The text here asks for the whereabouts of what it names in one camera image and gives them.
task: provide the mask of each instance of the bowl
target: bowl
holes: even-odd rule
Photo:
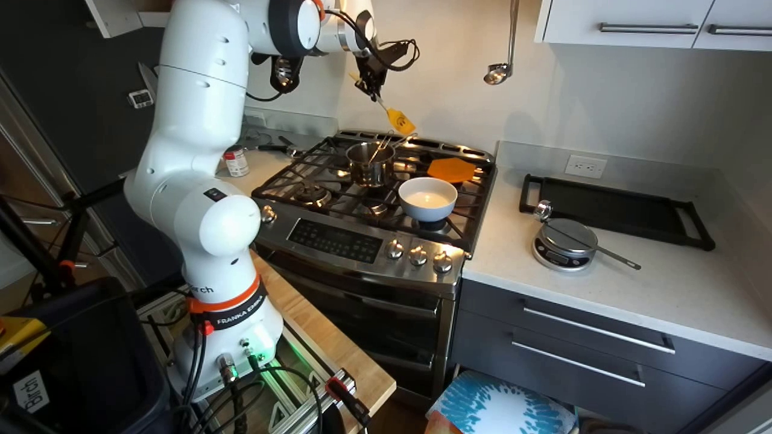
[[[409,180],[399,189],[399,196],[405,213],[417,223],[440,223],[450,218],[459,200],[454,183],[431,177]]]

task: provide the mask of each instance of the white wall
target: white wall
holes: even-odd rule
[[[571,148],[673,164],[719,166],[769,112],[772,55],[582,49],[533,43],[539,0],[522,0],[515,80],[483,83],[507,58],[509,0],[375,0],[381,39],[417,39],[423,58],[388,75],[384,99],[421,136],[492,149],[497,141]],[[388,131],[384,112],[352,87],[351,55],[307,58],[302,87],[278,108]],[[267,65],[254,94],[272,94]]]

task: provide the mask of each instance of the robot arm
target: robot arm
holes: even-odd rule
[[[154,121],[140,166],[125,181],[125,198],[183,257],[196,325],[177,340],[168,368],[183,399],[201,401],[223,388],[219,371],[248,369],[248,358],[275,358],[283,318],[265,298],[248,252],[261,230],[261,210],[218,181],[214,171],[242,133],[252,55],[290,58],[295,65],[305,55],[340,51],[377,58],[359,65],[366,71],[359,89],[380,94],[390,65],[372,43],[369,0],[351,0],[345,7],[354,13],[329,16],[320,0],[173,4],[161,43]],[[333,18],[361,23],[347,27]],[[197,383],[183,382],[189,371],[201,371]]]

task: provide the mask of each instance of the gas stove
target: gas stove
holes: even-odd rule
[[[366,189],[340,177],[347,170],[345,153],[375,141],[395,149],[390,183]],[[404,213],[395,192],[413,177],[428,177],[435,159],[463,159],[476,174],[456,183],[454,213],[425,225]],[[492,177],[495,158],[466,146],[345,131],[254,192],[265,223],[257,247],[366,276],[416,283],[437,283],[442,276],[442,283],[450,283],[459,278],[463,262],[474,259]]]

